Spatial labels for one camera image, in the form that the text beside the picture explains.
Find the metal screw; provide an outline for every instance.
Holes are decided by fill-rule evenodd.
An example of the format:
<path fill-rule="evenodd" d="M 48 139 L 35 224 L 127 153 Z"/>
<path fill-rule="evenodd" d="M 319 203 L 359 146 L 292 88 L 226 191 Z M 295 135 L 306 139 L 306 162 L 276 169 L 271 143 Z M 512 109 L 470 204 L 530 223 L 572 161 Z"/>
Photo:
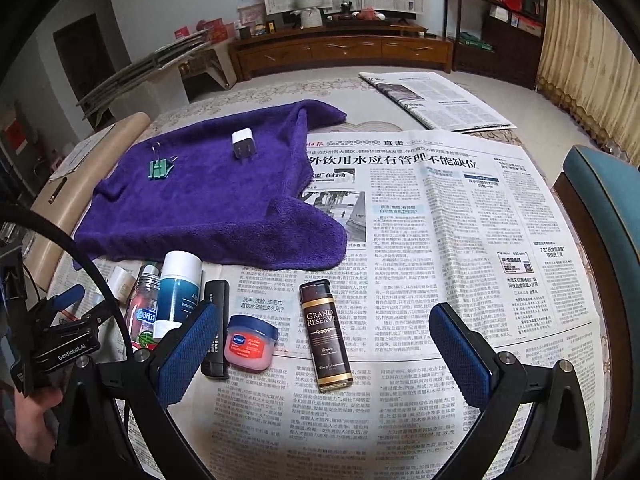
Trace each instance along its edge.
<path fill-rule="evenodd" d="M 90 359 L 88 355 L 81 355 L 78 359 L 76 359 L 76 366 L 78 368 L 84 368 L 89 364 L 89 361 Z"/>
<path fill-rule="evenodd" d="M 506 365 L 513 365 L 517 361 L 516 356 L 511 352 L 500 352 L 498 359 Z"/>
<path fill-rule="evenodd" d="M 133 359 L 139 363 L 145 362 L 151 356 L 151 352 L 148 348 L 141 348 L 133 354 Z"/>
<path fill-rule="evenodd" d="M 560 359 L 558 366 L 563 372 L 571 373 L 574 371 L 574 366 L 566 359 Z"/>

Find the black cable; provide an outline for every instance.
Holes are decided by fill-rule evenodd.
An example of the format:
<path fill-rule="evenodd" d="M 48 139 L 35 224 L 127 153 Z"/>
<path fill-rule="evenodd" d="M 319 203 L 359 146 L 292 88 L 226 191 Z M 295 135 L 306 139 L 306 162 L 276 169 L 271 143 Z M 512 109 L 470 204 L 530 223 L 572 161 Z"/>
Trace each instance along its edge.
<path fill-rule="evenodd" d="M 122 340 L 124 343 L 125 353 L 127 355 L 127 360 L 133 359 L 133 345 L 131 344 L 131 336 L 129 335 L 129 330 L 127 329 L 127 325 L 124 322 L 124 316 L 122 315 L 120 308 L 118 307 L 117 300 L 113 297 L 113 293 L 107 282 L 104 280 L 98 268 L 95 264 L 86 256 L 83 252 L 81 252 L 76 246 L 76 242 L 67 235 L 62 229 L 60 229 L 57 225 L 52 224 L 47 219 L 42 216 L 30 211 L 28 209 L 22 208 L 13 204 L 1 204 L 0 206 L 0 225 L 2 225 L 5 221 L 13 222 L 22 227 L 26 227 L 35 231 L 37 234 L 44 236 L 49 239 L 53 243 L 55 243 L 58 247 L 62 248 L 67 254 L 69 254 L 76 262 L 80 264 L 80 266 L 84 269 L 89 275 L 89 278 L 97 285 L 98 290 L 102 293 L 102 296 L 105 300 L 109 301 L 109 304 L 112 306 L 113 317 L 115 318 L 116 325 L 120 330 L 120 335 L 122 336 Z M 40 297 L 38 293 L 38 289 L 36 288 L 36 293 L 38 297 Z M 125 400 L 124 403 L 124 428 L 125 432 L 129 431 L 129 401 Z"/>
<path fill-rule="evenodd" d="M 38 292 L 38 286 L 36 285 L 36 281 L 33 279 L 33 276 L 31 275 L 27 266 L 25 264 L 22 264 L 22 266 L 24 267 L 24 270 L 27 271 L 27 274 L 29 275 L 29 279 L 31 280 L 31 285 L 33 285 L 33 288 L 36 291 L 36 296 L 38 297 L 38 301 L 40 301 L 41 297 L 40 297 L 40 293 Z"/>

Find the cabinet drawer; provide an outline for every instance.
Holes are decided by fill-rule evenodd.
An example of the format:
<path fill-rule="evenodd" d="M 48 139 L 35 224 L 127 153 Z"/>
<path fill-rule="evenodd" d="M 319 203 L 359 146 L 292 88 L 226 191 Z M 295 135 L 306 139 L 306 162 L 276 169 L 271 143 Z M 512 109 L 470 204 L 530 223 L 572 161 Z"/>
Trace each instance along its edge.
<path fill-rule="evenodd" d="M 430 61 L 434 63 L 447 62 L 448 47 L 444 41 L 428 40 L 383 40 L 382 55 L 384 57 Z"/>
<path fill-rule="evenodd" d="M 247 73 L 272 66 L 276 67 L 310 61 L 311 46 L 309 44 L 275 46 L 254 52 L 241 52 L 238 57 L 242 70 Z"/>
<path fill-rule="evenodd" d="M 382 57 L 382 40 L 335 38 L 311 44 L 314 60 Z"/>

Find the black lighter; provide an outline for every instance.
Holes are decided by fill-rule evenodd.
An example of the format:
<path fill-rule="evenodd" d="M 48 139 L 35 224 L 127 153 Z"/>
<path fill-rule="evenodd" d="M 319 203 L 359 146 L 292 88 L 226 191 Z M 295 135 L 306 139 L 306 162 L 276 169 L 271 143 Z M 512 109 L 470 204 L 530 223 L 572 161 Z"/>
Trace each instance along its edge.
<path fill-rule="evenodd" d="M 200 365 L 200 371 L 212 379 L 228 379 L 229 363 L 225 359 L 226 324 L 229 321 L 229 284 L 227 280 L 212 280 L 204 284 L 204 301 L 216 306 L 218 332 Z"/>

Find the microfiber cloth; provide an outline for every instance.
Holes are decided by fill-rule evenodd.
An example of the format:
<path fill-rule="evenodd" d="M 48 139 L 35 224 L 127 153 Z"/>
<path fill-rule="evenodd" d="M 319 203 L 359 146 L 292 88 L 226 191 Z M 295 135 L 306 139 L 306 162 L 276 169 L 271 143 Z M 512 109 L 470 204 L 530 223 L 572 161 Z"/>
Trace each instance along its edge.
<path fill-rule="evenodd" d="M 344 228 L 298 197 L 313 177 L 306 134 L 345 118 L 326 103 L 303 100 L 140 142 L 95 187 L 76 243 L 91 258 L 161 262 L 179 250 L 271 270 L 334 267 L 346 250 Z M 231 134 L 243 128 L 252 130 L 257 153 L 237 159 Z M 165 179 L 148 178 L 154 145 L 160 158 L 177 157 Z"/>

